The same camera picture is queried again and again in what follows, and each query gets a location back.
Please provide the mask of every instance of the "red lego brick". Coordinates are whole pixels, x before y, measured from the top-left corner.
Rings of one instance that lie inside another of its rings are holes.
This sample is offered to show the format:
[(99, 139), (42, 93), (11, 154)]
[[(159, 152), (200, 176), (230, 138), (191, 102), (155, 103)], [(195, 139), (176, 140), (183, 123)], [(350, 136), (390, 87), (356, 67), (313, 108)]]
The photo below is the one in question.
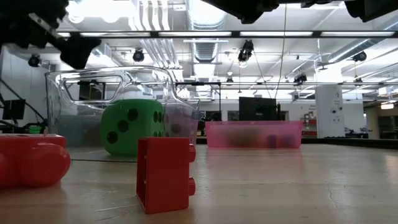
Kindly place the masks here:
[(195, 154), (189, 138), (138, 141), (137, 197), (146, 214), (188, 208), (195, 193), (195, 181), (189, 177)]
[(56, 184), (70, 166), (65, 147), (54, 134), (0, 134), (0, 188)]

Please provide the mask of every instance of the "desk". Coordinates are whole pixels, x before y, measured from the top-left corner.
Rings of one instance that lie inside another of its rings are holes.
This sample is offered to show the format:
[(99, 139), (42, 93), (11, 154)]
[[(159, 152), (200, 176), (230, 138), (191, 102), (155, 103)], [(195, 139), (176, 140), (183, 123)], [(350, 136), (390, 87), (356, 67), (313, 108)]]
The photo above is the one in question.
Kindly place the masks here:
[(0, 222), (398, 222), (398, 151), (198, 146), (190, 173), (197, 192), (189, 209), (145, 215), (135, 198), (135, 163), (74, 161), (58, 186), (0, 192)]

